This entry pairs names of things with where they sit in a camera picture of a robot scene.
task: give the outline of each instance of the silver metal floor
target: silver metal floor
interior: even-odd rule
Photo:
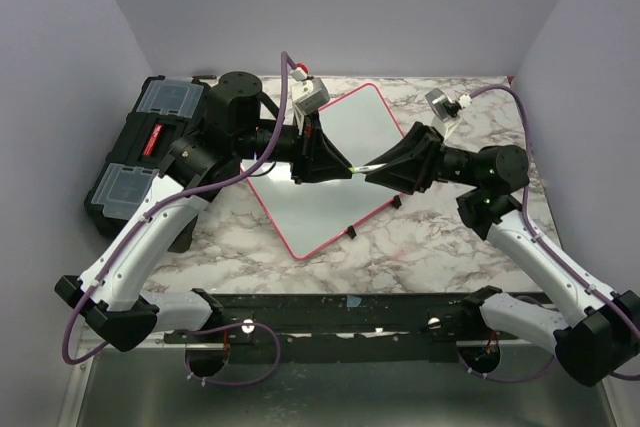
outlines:
[[[186,380],[182,349],[104,351],[92,363],[78,425],[106,426],[465,426],[615,425],[604,388],[585,388],[555,368],[542,380],[503,385],[457,364],[428,362],[282,365],[261,385]],[[501,375],[523,375],[547,354],[503,347]],[[250,378],[265,366],[230,366]]]

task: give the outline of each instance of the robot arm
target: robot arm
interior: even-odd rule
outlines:
[[[268,160],[290,163],[296,183],[351,178],[351,165],[322,131],[317,109],[329,100],[324,84],[301,68],[293,75],[298,80],[292,97],[299,125],[282,127]],[[272,138],[276,122],[260,118],[260,105],[274,115],[278,108],[262,92],[257,77],[246,72],[225,74],[204,102],[205,117],[171,146],[144,201],[107,251],[79,277],[64,276],[56,284],[58,295],[73,308],[91,289],[80,314],[98,335],[123,352],[152,332],[199,330],[219,323],[220,305],[202,290],[176,294],[142,290],[178,233],[219,191],[167,205],[164,201],[238,175],[242,159],[261,156]],[[164,206],[147,217],[149,209],[158,205]],[[108,260],[112,263],[101,277]]]
[[[637,355],[638,339],[611,304],[637,325],[640,298],[631,291],[617,294],[561,249],[554,249],[575,272],[570,275],[542,248],[552,242],[537,226],[525,222],[522,206],[511,194],[529,183],[526,152],[515,145],[491,146],[477,153],[445,146],[445,136],[460,121],[461,106],[441,92],[427,95],[427,100],[436,114],[434,126],[416,122],[396,146],[370,162],[377,168],[365,173],[366,181],[407,194],[424,192],[435,181],[474,187],[457,199],[465,226],[508,255],[558,309],[557,313],[541,309],[490,288],[475,299],[474,321],[551,352],[585,385],[594,385]],[[602,297],[594,295],[596,291]]]

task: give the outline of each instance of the black bracket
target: black bracket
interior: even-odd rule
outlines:
[[[640,325],[640,298],[632,291],[615,295],[613,303]],[[600,382],[638,355],[640,342],[622,319],[605,305],[573,328],[554,332],[556,357],[575,380],[587,387]]]
[[[492,225],[502,222],[502,216],[522,209],[522,204],[511,195],[492,197],[481,189],[462,194],[456,201],[462,223],[482,240],[486,240]]]
[[[69,307],[74,308],[84,293],[81,286],[78,277],[65,275],[58,280],[54,290]],[[104,302],[96,304],[89,299],[80,314],[96,334],[120,352],[133,349],[153,332],[158,307],[142,297],[129,310],[110,312],[108,307]]]
[[[400,207],[402,207],[402,199],[400,198],[399,195],[396,195],[393,197],[393,200],[391,201],[391,206],[395,209],[399,209]]]

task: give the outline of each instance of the red border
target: red border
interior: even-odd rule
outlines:
[[[382,92],[380,92],[380,89],[378,89],[378,86],[371,83],[371,82],[367,82],[366,84],[362,84],[360,87],[358,87],[357,89],[352,90],[351,92],[344,94],[341,97],[338,97],[335,100],[332,100],[331,102],[329,102],[328,104],[320,107],[320,111],[323,111],[329,107],[331,107],[332,105],[334,105],[336,102],[345,99],[347,97],[349,97],[352,94],[355,94],[356,92],[358,92],[361,89],[364,89],[367,86],[372,86],[374,89],[376,89],[376,92],[378,93],[378,95],[380,96],[380,98],[382,99],[382,102],[384,103],[384,106],[387,108],[387,111],[389,112],[389,115],[391,116],[391,119],[393,120],[393,123],[396,124],[396,127],[398,128],[398,131],[400,132],[400,135],[402,135],[404,137],[404,132],[402,131],[402,129],[400,128],[400,124],[398,124],[398,121],[396,120],[396,117],[393,115],[393,112],[391,112],[391,108],[389,107],[389,104],[387,104],[387,101],[385,100],[385,98],[382,96]],[[253,191],[254,195],[256,196],[256,198],[258,199],[258,202],[260,202],[260,205],[262,206],[262,209],[264,210],[265,214],[267,214],[267,217],[269,217],[269,220],[271,221],[271,223],[273,224],[273,226],[276,228],[276,232],[278,232],[278,235],[280,236],[280,238],[282,239],[282,242],[284,243],[285,247],[287,248],[287,250],[289,251],[289,253],[291,254],[291,257],[293,257],[296,260],[306,260],[309,257],[311,257],[312,255],[316,254],[318,251],[324,249],[327,245],[329,245],[331,242],[334,242],[336,240],[338,240],[340,237],[342,237],[344,234],[347,233],[347,229],[344,229],[342,232],[339,232],[337,235],[335,235],[334,237],[332,237],[331,239],[327,240],[324,244],[320,245],[319,247],[316,247],[314,250],[312,250],[311,252],[309,252],[308,254],[302,256],[302,257],[298,257],[293,250],[291,250],[291,246],[289,245],[289,243],[287,242],[287,240],[285,239],[284,235],[282,235],[282,232],[280,231],[280,229],[278,228],[278,224],[276,223],[276,221],[273,219],[273,217],[271,217],[271,214],[269,213],[269,210],[267,209],[267,207],[264,205],[264,202],[262,201],[262,199],[260,198],[260,196],[258,195],[258,192],[256,191],[255,187],[253,186],[253,184],[251,183],[251,179],[246,179],[247,183],[249,184],[249,188],[251,188],[251,190]],[[382,204],[380,207],[378,207],[377,209],[374,209],[373,211],[371,211],[369,214],[365,215],[362,219],[354,222],[353,224],[351,224],[353,227],[356,227],[358,225],[360,225],[361,223],[363,223],[364,221],[370,219],[371,217],[373,217],[374,215],[376,215],[378,212],[380,212],[382,209],[384,209],[385,207],[387,207],[389,204],[391,204],[391,202],[393,202],[393,198],[389,199],[388,202],[385,202],[384,204]]]

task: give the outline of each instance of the marble tabletop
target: marble tabletop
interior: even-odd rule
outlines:
[[[324,77],[332,97],[371,82],[378,86],[400,127],[431,123],[424,94],[440,88],[451,97],[504,77],[345,78]],[[264,77],[264,90],[279,101],[280,80]],[[477,98],[448,145],[477,151],[492,144],[524,146],[520,118],[504,92]],[[539,288],[509,258],[467,229],[456,197],[468,187],[435,183],[425,194],[403,197],[307,260],[295,260],[246,182],[223,189],[200,215],[191,249],[167,254],[146,288],[212,293],[402,293],[472,292],[485,285],[507,291]],[[557,242],[541,182],[534,174],[529,212]]]

